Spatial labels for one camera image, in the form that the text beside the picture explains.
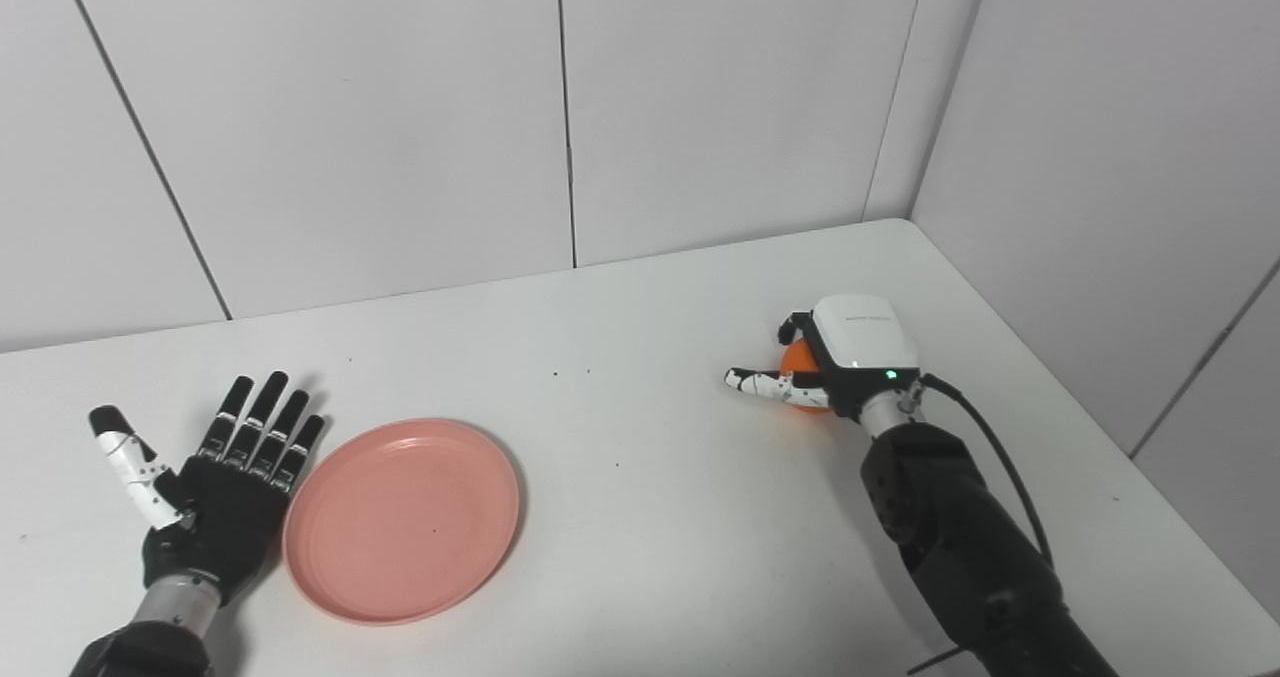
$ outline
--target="robotic hand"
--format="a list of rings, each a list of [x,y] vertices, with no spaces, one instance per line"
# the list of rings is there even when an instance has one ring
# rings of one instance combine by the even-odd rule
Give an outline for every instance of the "robotic hand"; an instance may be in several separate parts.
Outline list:
[[[90,412],[106,458],[151,523],[142,541],[147,593],[131,623],[83,650],[72,677],[211,676],[201,639],[262,567],[324,427],[312,413],[289,443],[308,399],[296,390],[262,435],[287,384],[284,372],[271,372],[237,427],[253,389],[250,378],[237,378],[177,475],[114,404]]]
[[[829,407],[860,422],[873,443],[863,484],[884,534],[956,649],[973,651],[992,677],[1115,677],[1062,601],[1048,540],[1012,461],[969,399],[922,375],[915,346],[887,299],[833,296],[778,330],[812,352],[813,371],[732,369],[744,393],[800,407]],[[978,422],[1027,508],[1038,548],[987,490],[968,445],[924,422],[924,386],[950,395]]]

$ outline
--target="wall seam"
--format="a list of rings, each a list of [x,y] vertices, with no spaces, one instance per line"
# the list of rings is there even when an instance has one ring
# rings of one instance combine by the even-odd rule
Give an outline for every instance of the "wall seam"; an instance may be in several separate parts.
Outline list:
[[[106,52],[106,45],[102,44],[102,38],[97,33],[97,27],[93,26],[93,20],[88,17],[88,8],[84,6],[83,0],[72,1],[76,3],[76,10],[84,22],[84,27],[93,42],[93,47],[97,49],[97,56],[102,59],[102,67],[106,67],[106,74],[110,77],[111,84],[115,86],[115,93],[119,95],[120,102],[124,104],[124,111],[129,116],[134,133],[137,133],[138,139],[142,141],[142,150],[147,154],[147,159],[151,161],[151,168],[160,179],[160,186],[164,188],[165,196],[169,198],[169,206],[173,207],[174,215],[178,216],[178,223],[182,225],[183,234],[187,235],[187,243],[191,244],[192,252],[196,253],[196,261],[200,264],[201,271],[205,273],[205,280],[209,282],[209,288],[214,291],[214,298],[218,299],[218,307],[221,310],[223,317],[230,320],[232,312],[227,307],[227,299],[223,298],[223,291],[219,288],[218,280],[214,279],[214,273],[209,266],[209,261],[205,259],[205,252],[200,248],[195,232],[191,230],[191,223],[187,221],[187,215],[182,211],[177,195],[173,193],[173,186],[169,184],[169,177],[165,175],[164,168],[160,166],[160,157],[156,157],[155,148],[151,147],[151,139],[147,138],[146,131],[142,129],[142,120],[138,118],[136,109],[133,109],[133,102],[129,99],[129,95],[124,91],[124,83],[122,83],[118,72],[115,72],[115,65]]]
[[[1158,427],[1164,425],[1165,418],[1169,417],[1169,413],[1174,411],[1174,407],[1176,407],[1179,402],[1181,402],[1183,395],[1187,394],[1187,390],[1190,389],[1192,384],[1194,384],[1201,372],[1204,371],[1210,361],[1212,361],[1213,354],[1217,353],[1217,349],[1222,348],[1222,344],[1225,344],[1226,339],[1230,338],[1231,331],[1235,331],[1235,326],[1239,326],[1240,320],[1244,320],[1244,316],[1245,314],[1249,312],[1249,308],[1253,308],[1253,303],[1257,302],[1260,297],[1262,297],[1262,293],[1263,291],[1267,289],[1267,285],[1271,285],[1271,282],[1275,280],[1276,273],[1280,273],[1280,259],[1276,259],[1275,264],[1271,264],[1271,269],[1267,270],[1266,275],[1262,275],[1262,282],[1258,282],[1258,285],[1252,291],[1248,299],[1244,299],[1244,303],[1240,305],[1240,308],[1234,314],[1231,321],[1226,323],[1226,326],[1222,328],[1222,330],[1216,335],[1216,338],[1213,338],[1212,344],[1208,346],[1208,349],[1204,349],[1204,353],[1201,354],[1201,358],[1196,361],[1189,375],[1187,375],[1185,380],[1183,380],[1181,384],[1178,386],[1178,389],[1174,390],[1174,395],[1171,395],[1169,403],[1166,403],[1165,408],[1156,415],[1156,418],[1153,418],[1151,426],[1148,426],[1147,431],[1142,434],[1140,439],[1138,440],[1138,444],[1135,444],[1133,449],[1129,450],[1129,459],[1137,458],[1138,453],[1142,452],[1142,448],[1144,448],[1144,445],[1147,445],[1147,443],[1151,442],[1151,438],[1156,435],[1156,430],[1158,430]]]

